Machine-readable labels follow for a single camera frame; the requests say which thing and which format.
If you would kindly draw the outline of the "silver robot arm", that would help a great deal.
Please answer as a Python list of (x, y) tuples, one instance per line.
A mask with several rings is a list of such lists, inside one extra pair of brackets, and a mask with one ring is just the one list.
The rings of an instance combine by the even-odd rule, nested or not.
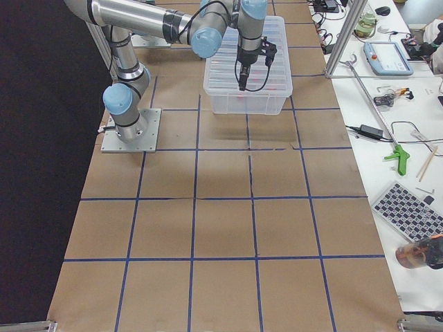
[(264, 56), (271, 66), (277, 48), (263, 36), (266, 1), (201, 1), (193, 15), (158, 7), (146, 1), (66, 1), (68, 9), (88, 24), (101, 28), (116, 65), (116, 82), (102, 94), (115, 123), (116, 137), (125, 144), (146, 136), (149, 122), (138, 103), (149, 86), (150, 72), (134, 51), (133, 35), (153, 36), (168, 44), (187, 44), (200, 58), (212, 57), (228, 28), (238, 31), (237, 76), (246, 90), (251, 66)]

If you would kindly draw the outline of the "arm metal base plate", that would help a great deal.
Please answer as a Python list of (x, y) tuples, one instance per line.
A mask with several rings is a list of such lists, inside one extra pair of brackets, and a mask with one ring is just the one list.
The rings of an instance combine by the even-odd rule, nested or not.
[(111, 128), (103, 131), (101, 152), (155, 153), (161, 112), (161, 109), (141, 109), (138, 122), (130, 127), (119, 127), (109, 116), (107, 127)]
[(131, 41), (134, 48), (170, 48), (171, 44), (167, 43), (160, 37), (152, 35), (137, 35), (131, 36)]

